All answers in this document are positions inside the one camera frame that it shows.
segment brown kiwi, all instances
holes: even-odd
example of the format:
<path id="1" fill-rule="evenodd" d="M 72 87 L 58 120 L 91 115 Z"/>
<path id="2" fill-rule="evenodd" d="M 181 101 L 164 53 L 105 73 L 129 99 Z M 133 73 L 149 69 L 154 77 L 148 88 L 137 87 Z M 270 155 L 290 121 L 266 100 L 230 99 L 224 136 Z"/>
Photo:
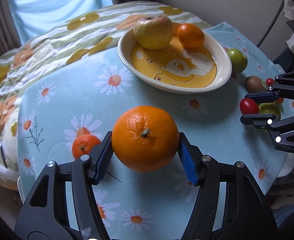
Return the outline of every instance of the brown kiwi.
<path id="1" fill-rule="evenodd" d="M 250 76 L 246 79 L 246 88 L 248 93 L 257 93 L 261 90 L 267 90 L 267 85 L 261 78 Z"/>

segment light blue tablecloth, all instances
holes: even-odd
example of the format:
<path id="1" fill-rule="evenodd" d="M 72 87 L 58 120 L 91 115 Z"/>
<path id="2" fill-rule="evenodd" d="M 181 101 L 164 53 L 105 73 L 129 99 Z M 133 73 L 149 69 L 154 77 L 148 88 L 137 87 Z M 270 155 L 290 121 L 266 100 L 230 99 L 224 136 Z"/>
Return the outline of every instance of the light blue tablecloth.
<path id="1" fill-rule="evenodd" d="M 206 32 L 224 47 L 236 47 L 246 54 L 245 76 L 256 75 L 265 80 L 280 73 L 256 46 L 230 25 L 223 23 Z M 113 75 L 120 77 L 118 86 L 108 83 Z M 127 70 L 118 57 L 117 48 L 79 60 L 41 79 L 23 96 L 18 124 L 23 192 L 25 195 L 29 192 L 48 161 L 74 160 L 71 145 L 80 129 L 102 138 L 123 112 L 134 106 L 151 105 L 169 112 L 179 130 L 203 154 L 222 163 L 245 162 L 266 193 L 287 154 L 273 149 L 265 131 L 240 123 L 239 102 L 246 93 L 234 78 L 222 88 L 205 94 L 177 95 L 158 90 Z M 195 104 L 191 104 L 191 100 L 196 100 L 199 108 L 192 108 Z M 284 101 L 280 107 L 282 118 L 294 115 L 293 106 L 292 101 Z M 114 157 L 108 171 L 118 180 L 106 175 L 94 187 L 94 192 L 111 238 L 181 238 L 198 188 L 186 179 L 177 155 L 166 167 L 142 173 L 126 168 Z M 220 194 L 213 230 L 221 226 L 224 183 Z M 71 226 L 77 228 L 70 185 L 67 201 Z"/>

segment green apple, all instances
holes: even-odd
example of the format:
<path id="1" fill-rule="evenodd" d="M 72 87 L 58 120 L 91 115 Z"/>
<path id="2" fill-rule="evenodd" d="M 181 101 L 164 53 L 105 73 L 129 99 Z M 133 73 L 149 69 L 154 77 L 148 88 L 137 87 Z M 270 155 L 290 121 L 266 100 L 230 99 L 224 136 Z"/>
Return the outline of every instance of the green apple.
<path id="1" fill-rule="evenodd" d="M 259 105 L 259 113 L 260 114 L 274 114 L 281 118 L 279 107 L 276 103 L 261 103 Z"/>
<path id="2" fill-rule="evenodd" d="M 227 53 L 230 57 L 231 66 L 232 66 L 231 72 L 233 74 L 239 74 L 246 69 L 248 64 L 248 59 L 244 54 L 240 52 L 240 50 L 229 49 Z"/>
<path id="3" fill-rule="evenodd" d="M 134 37 L 145 49 L 159 50 L 167 47 L 173 34 L 173 23 L 165 15 L 146 17 L 134 26 Z"/>

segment blue curtain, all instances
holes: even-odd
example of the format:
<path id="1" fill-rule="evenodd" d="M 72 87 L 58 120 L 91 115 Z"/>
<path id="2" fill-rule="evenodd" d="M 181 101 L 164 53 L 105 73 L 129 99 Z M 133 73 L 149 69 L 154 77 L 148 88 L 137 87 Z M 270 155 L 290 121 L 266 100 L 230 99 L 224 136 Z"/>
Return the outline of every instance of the blue curtain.
<path id="1" fill-rule="evenodd" d="M 112 5 L 111 0 L 9 0 L 22 44 L 81 14 Z"/>

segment floral bedding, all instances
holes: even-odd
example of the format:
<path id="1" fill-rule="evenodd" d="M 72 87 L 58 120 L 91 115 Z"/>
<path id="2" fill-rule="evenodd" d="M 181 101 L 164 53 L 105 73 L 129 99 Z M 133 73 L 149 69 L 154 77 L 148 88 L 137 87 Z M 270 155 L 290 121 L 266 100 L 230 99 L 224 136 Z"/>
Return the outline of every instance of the floral bedding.
<path id="1" fill-rule="evenodd" d="M 17 136 L 24 134 L 32 125 L 28 119 L 18 121 L 24 91 L 37 80 L 66 65 L 116 47 L 120 37 L 139 19 L 160 13 L 175 22 L 194 23 L 200 28 L 211 27 L 181 9 L 148 1 L 130 2 L 81 15 L 0 57 L 0 186 L 17 190 Z M 53 84 L 39 90 L 39 95 L 35 97 L 38 104 L 48 100 L 50 86 Z"/>

